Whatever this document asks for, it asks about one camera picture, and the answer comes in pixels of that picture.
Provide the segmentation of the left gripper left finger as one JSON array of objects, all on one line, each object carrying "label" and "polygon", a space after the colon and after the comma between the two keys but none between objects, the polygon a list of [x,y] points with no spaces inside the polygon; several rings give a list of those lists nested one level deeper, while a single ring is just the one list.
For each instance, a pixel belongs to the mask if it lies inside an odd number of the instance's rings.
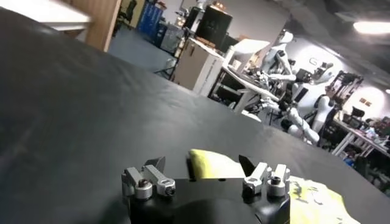
[{"label": "left gripper left finger", "polygon": [[157,195],[170,198],[176,193],[176,182],[164,175],[166,158],[164,156],[147,160],[138,170],[136,167],[124,169],[121,174],[122,198],[128,200],[134,196],[138,200]]}]

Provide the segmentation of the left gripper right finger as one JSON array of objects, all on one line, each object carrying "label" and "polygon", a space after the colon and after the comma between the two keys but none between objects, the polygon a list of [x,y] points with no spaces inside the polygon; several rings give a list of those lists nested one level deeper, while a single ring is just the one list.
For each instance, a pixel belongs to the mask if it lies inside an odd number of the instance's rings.
[{"label": "left gripper right finger", "polygon": [[266,189],[269,197],[285,197],[289,194],[290,169],[278,164],[273,170],[267,163],[255,165],[248,157],[240,155],[239,163],[244,171],[243,196],[254,197]]}]

